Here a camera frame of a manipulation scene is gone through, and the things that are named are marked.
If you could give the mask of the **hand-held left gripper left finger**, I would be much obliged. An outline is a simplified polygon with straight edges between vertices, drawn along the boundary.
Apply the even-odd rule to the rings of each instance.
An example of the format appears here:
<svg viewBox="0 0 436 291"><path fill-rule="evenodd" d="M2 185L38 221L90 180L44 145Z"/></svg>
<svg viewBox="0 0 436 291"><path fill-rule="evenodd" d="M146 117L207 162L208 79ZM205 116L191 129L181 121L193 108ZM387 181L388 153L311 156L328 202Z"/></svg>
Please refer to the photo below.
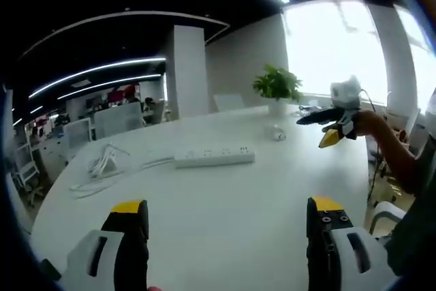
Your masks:
<svg viewBox="0 0 436 291"><path fill-rule="evenodd" d="M68 254L66 289L146 290L148 239L147 201L116 205Z"/></svg>

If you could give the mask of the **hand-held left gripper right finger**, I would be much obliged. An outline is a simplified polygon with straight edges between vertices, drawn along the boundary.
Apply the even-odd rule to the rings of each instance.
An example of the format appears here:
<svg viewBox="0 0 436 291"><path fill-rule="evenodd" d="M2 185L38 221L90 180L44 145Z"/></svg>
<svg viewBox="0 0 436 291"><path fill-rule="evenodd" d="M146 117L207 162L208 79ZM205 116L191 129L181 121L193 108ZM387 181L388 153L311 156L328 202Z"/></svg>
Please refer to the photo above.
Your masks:
<svg viewBox="0 0 436 291"><path fill-rule="evenodd" d="M329 198L307 201L310 290L387 290L387 252Z"/></svg>

